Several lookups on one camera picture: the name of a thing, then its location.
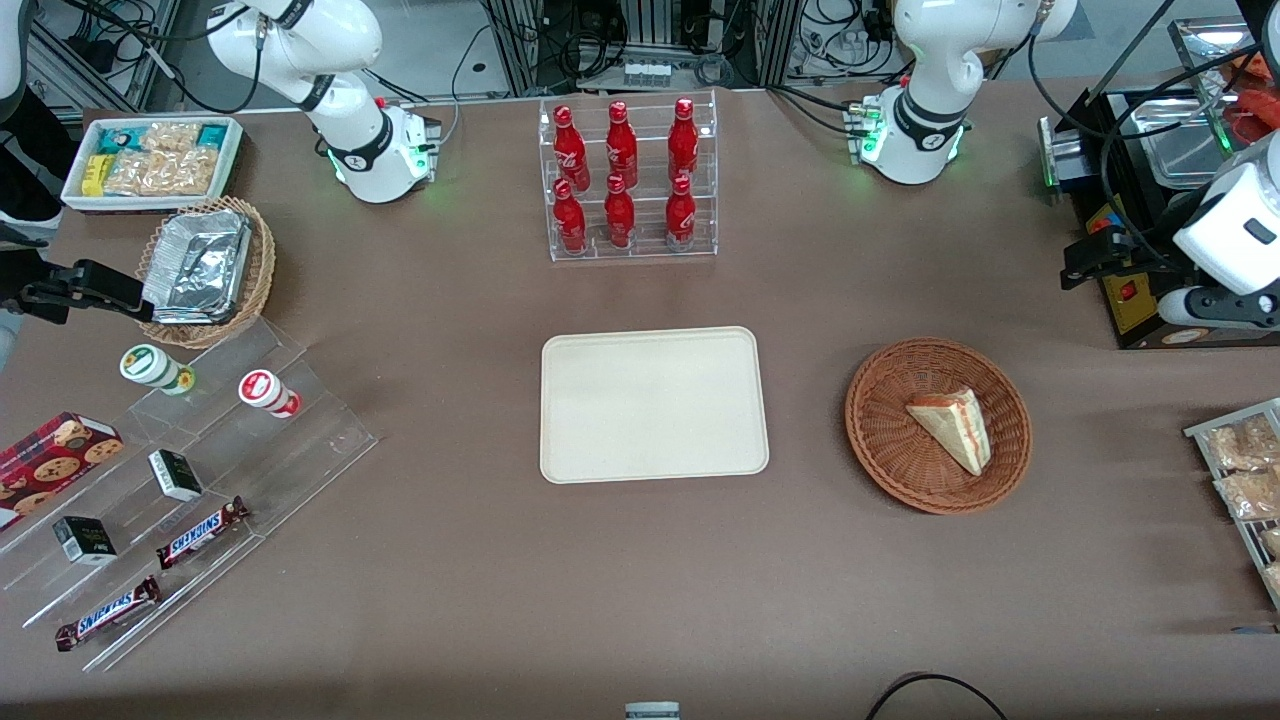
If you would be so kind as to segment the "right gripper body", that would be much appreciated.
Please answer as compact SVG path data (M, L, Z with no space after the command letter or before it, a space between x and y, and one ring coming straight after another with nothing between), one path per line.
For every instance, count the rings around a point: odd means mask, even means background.
M50 277L44 255L55 237L60 217L47 222L23 222L3 214L1 223L1 301L5 313L69 313L51 302L31 301L23 290Z

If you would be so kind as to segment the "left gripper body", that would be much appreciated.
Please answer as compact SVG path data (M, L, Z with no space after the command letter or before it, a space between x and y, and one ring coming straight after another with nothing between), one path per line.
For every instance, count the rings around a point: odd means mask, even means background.
M1138 225L1143 236L1140 256L1149 265L1147 275L1152 293L1171 293L1199 283L1199 269L1174 242L1175 233L1190 220L1193 211L1164 211L1153 224Z

